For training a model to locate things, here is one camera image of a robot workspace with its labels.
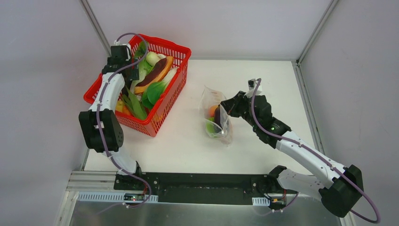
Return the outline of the clear dotted zip top bag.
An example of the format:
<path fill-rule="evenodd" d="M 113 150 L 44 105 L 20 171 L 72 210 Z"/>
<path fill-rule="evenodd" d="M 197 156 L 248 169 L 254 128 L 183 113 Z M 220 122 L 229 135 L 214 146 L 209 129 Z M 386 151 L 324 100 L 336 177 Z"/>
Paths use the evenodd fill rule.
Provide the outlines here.
<path fill-rule="evenodd" d="M 227 111 L 222 107 L 225 95 L 217 90 L 204 87 L 199 105 L 206 134 L 224 145 L 232 143 L 232 124 Z"/>

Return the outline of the purple eggplant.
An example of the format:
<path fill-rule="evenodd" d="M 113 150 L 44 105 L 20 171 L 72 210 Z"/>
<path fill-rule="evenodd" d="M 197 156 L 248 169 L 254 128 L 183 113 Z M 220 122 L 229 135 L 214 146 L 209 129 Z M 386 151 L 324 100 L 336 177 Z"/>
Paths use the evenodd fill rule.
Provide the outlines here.
<path fill-rule="evenodd" d="M 223 128 L 221 123 L 221 106 L 216 109 L 215 116 L 214 116 L 214 123 L 218 125 L 221 129 Z"/>

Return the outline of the orange tangerine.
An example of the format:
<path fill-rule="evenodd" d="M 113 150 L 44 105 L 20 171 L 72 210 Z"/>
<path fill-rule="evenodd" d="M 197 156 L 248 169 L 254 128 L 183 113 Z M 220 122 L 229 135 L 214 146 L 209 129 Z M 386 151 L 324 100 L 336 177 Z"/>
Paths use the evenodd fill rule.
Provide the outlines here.
<path fill-rule="evenodd" d="M 213 106 L 211 106 L 209 109 L 208 109 L 208 112 L 207 112 L 207 117 L 208 118 L 210 118 L 210 117 L 214 117 L 215 116 L 215 112 L 216 112 L 216 109 L 219 107 L 219 105 L 213 105 Z"/>

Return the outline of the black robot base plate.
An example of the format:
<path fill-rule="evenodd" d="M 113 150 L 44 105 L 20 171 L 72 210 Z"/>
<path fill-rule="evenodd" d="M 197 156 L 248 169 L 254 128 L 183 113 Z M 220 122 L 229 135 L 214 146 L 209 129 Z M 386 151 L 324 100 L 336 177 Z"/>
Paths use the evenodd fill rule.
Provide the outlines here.
<path fill-rule="evenodd" d="M 263 174 L 193 174 L 146 172 L 159 202 L 190 204 L 251 205 L 253 198 L 283 194 L 283 188 Z"/>

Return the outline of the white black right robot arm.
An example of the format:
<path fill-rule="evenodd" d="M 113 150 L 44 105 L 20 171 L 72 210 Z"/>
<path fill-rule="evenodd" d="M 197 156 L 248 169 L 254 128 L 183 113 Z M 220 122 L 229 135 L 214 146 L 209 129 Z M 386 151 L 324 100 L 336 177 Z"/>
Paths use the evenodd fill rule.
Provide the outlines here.
<path fill-rule="evenodd" d="M 231 99 L 221 102 L 231 117 L 243 118 L 259 139 L 274 149 L 293 158 L 309 172 L 299 174 L 287 167 L 277 166 L 269 175 L 267 187 L 273 193 L 283 189 L 295 190 L 320 200 L 333 215 L 343 218 L 362 197 L 363 178 L 361 170 L 346 167 L 308 147 L 291 128 L 272 115 L 271 105 L 264 95 L 251 98 L 240 91 Z"/>

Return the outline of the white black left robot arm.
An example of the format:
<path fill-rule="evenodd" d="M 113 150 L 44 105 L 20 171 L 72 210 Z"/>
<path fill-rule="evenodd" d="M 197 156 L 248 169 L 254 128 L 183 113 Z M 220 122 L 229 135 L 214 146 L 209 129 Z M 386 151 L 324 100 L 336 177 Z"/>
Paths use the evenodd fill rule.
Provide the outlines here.
<path fill-rule="evenodd" d="M 115 115 L 125 78 L 133 74 L 133 61 L 129 44 L 116 42 L 111 46 L 98 94 L 89 110 L 79 113 L 79 122 L 87 147 L 106 156 L 117 167 L 118 174 L 127 175 L 126 185 L 131 190 L 139 190 L 144 178 L 137 174 L 137 161 L 123 147 L 123 129 Z"/>

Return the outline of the green round vegetable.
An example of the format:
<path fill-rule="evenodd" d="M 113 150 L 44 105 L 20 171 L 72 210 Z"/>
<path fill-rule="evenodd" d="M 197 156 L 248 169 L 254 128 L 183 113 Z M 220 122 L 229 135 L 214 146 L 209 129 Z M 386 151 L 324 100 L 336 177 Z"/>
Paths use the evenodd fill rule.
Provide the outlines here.
<path fill-rule="evenodd" d="M 207 133 L 211 136 L 221 132 L 220 127 L 217 124 L 215 124 L 214 117 L 210 117 L 206 120 L 206 130 Z"/>

